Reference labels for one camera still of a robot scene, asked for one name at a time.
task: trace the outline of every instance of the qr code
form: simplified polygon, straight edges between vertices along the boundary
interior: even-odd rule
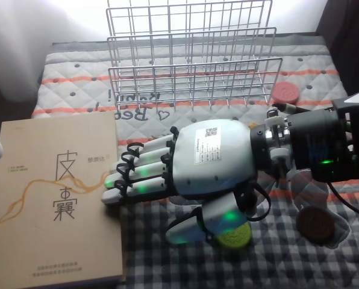
[[[212,135],[217,135],[217,128],[207,128],[205,137],[210,137]]]

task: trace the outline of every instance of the pink disc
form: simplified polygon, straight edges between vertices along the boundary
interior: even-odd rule
[[[300,96],[300,89],[289,81],[280,81],[273,88],[272,98],[281,104],[295,104]]]

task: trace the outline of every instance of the wire rack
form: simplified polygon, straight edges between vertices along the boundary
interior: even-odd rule
[[[246,105],[249,98],[269,104],[282,63],[282,58],[270,58],[276,28],[248,28],[261,23],[265,2],[272,6],[272,1],[254,0],[165,5],[159,6],[164,8],[160,12],[154,10],[156,6],[107,9],[113,35],[108,38],[113,66],[109,75],[117,109],[136,104],[138,109],[141,105],[155,105],[158,111],[161,104],[176,109],[182,102],[190,102],[192,108],[198,102],[207,102],[211,108],[216,101],[230,106],[237,98]],[[252,22],[252,9],[260,6],[259,18]],[[139,9],[147,10],[148,23],[141,27],[148,27],[148,31],[136,25],[137,17],[146,16],[137,14]],[[246,9],[249,12],[245,18],[242,15]],[[130,15],[127,31],[114,30],[119,26],[114,20],[123,17],[114,16],[119,11]],[[233,17],[235,12],[239,13],[237,17]],[[182,26],[173,29],[176,15],[184,16],[185,21],[179,21]],[[154,29],[153,16],[164,17],[167,26]],[[193,26],[192,19],[202,19],[203,26]],[[218,26],[213,26],[211,19]]]

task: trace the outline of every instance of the quilted mat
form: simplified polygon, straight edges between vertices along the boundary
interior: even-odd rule
[[[208,119],[234,119],[247,125],[264,122],[267,106],[237,99],[228,107],[183,104],[141,108],[129,105],[117,112],[110,90],[110,56],[102,42],[59,43],[47,55],[39,99],[33,117],[114,111],[121,153],[132,141],[146,142]],[[283,57],[278,81],[300,90],[297,105],[308,109],[330,106],[344,98],[329,52],[321,37],[277,37],[272,56]],[[168,224],[197,206],[172,197],[123,209],[126,283],[117,288],[359,288],[359,215],[343,206],[309,171],[291,171],[289,182],[276,187],[264,173],[259,183],[269,192],[272,207],[260,222],[251,223],[252,240],[243,250],[230,251],[206,242],[171,246],[164,239]],[[359,207],[359,180],[334,184]],[[302,208],[315,205],[336,220],[331,242],[317,246],[296,229]],[[259,199],[258,213],[267,209]]]

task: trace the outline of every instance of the chinese character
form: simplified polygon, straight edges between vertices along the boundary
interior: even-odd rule
[[[60,190],[62,191],[60,194],[60,197],[63,200],[54,201],[54,205],[52,207],[55,208],[55,204],[56,204],[57,210],[55,211],[55,213],[58,213],[57,216],[55,217],[54,221],[58,217],[59,217],[59,221],[61,221],[61,217],[62,217],[63,213],[66,213],[71,218],[75,219],[72,215],[72,211],[75,211],[73,209],[74,201],[75,201],[75,204],[77,204],[78,200],[77,199],[69,199],[69,197],[70,197],[69,190],[71,190],[71,188],[65,187],[65,188],[61,188]]]
[[[72,164],[75,162],[75,160],[71,160],[71,155],[78,155],[77,152],[69,152],[67,151],[66,154],[58,154],[57,155],[57,172],[56,172],[56,176],[55,176],[55,180],[57,181],[58,179],[61,179],[65,174],[70,175],[71,177],[74,177],[73,174],[70,171],[70,168],[72,166]]]

